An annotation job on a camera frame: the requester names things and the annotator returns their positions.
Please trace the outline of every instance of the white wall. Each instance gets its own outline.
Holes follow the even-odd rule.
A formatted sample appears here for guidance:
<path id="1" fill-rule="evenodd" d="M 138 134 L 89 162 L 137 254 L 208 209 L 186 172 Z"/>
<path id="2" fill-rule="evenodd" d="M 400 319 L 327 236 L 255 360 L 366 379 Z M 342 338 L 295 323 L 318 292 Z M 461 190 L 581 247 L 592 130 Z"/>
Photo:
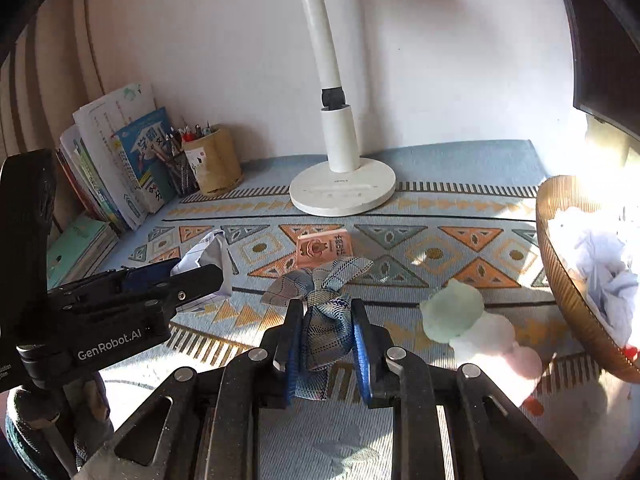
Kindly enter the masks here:
<path id="1" fill-rule="evenodd" d="M 87 0 L 106 91 L 151 81 L 172 119 L 235 126 L 244 160 L 323 153 L 300 0 Z M 551 173 L 584 138 L 562 0 L 326 0 L 365 153 L 531 139 Z"/>

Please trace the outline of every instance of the plaid ribbon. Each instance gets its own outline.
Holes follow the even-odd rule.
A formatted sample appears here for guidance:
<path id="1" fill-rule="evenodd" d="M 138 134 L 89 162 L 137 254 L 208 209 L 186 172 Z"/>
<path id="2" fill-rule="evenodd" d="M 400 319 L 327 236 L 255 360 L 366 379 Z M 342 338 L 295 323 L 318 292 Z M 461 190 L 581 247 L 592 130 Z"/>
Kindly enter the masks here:
<path id="1" fill-rule="evenodd" d="M 373 262 L 344 256 L 317 269 L 299 269 L 278 278 L 262 295 L 271 306 L 288 306 L 289 300 L 306 300 L 302 319 L 300 362 L 296 396 L 325 400 L 329 368 L 353 346 L 351 295 L 342 287 L 367 272 Z"/>

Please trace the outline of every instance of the green book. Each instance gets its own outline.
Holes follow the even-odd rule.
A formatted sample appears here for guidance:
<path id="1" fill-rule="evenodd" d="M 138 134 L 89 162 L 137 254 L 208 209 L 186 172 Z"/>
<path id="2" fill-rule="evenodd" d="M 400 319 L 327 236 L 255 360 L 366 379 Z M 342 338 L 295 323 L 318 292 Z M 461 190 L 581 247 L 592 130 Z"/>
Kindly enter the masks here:
<path id="1" fill-rule="evenodd" d="M 47 251 L 47 288 L 55 288 L 64 282 L 107 225 L 107 222 L 93 220 L 83 213 L 65 229 Z"/>

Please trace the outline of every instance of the white booklet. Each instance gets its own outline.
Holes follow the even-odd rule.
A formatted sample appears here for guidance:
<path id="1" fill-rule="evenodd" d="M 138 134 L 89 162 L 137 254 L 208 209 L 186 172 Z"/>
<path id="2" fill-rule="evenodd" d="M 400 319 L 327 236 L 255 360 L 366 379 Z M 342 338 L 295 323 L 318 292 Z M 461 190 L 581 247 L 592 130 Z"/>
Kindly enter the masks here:
<path id="1" fill-rule="evenodd" d="M 149 83 L 132 83 L 74 113 L 84 145 L 107 192 L 127 224 L 136 230 L 148 213 L 114 145 L 114 134 L 156 109 Z"/>

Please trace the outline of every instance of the woven basket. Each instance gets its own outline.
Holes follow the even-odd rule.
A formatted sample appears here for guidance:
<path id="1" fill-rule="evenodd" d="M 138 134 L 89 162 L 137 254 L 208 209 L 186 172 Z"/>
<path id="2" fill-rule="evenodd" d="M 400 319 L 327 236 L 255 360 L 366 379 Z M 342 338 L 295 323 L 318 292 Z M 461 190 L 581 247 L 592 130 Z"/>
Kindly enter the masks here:
<path id="1" fill-rule="evenodd" d="M 587 213 L 602 208 L 602 204 L 590 198 L 586 186 L 574 176 L 555 176 L 540 186 L 536 200 L 536 226 L 546 278 L 564 319 L 584 349 L 606 371 L 623 381 L 640 383 L 640 368 L 623 355 L 593 315 L 549 241 L 548 221 L 556 216 L 558 209 L 566 210 L 572 206 Z"/>

